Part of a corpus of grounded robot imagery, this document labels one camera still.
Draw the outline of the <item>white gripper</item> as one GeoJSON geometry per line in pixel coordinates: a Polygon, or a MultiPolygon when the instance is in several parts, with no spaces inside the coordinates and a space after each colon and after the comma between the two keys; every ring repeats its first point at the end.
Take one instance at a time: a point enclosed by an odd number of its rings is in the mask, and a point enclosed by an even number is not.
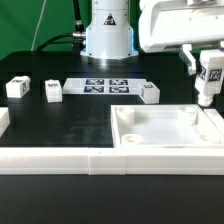
{"type": "Polygon", "coordinates": [[[140,0],[139,6],[142,50],[161,52],[182,45],[179,57],[189,75],[197,68],[192,45],[224,40],[224,0],[140,0]]]}

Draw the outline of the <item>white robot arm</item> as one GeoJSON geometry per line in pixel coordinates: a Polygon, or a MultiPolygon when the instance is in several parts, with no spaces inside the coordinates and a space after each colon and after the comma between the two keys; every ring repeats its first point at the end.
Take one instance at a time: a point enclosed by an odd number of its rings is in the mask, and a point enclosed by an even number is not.
{"type": "Polygon", "coordinates": [[[130,0],[92,0],[81,55],[106,65],[136,56],[134,39],[146,53],[177,50],[197,71],[191,50],[224,42],[224,0],[140,0],[138,30],[129,24],[130,0]]]}

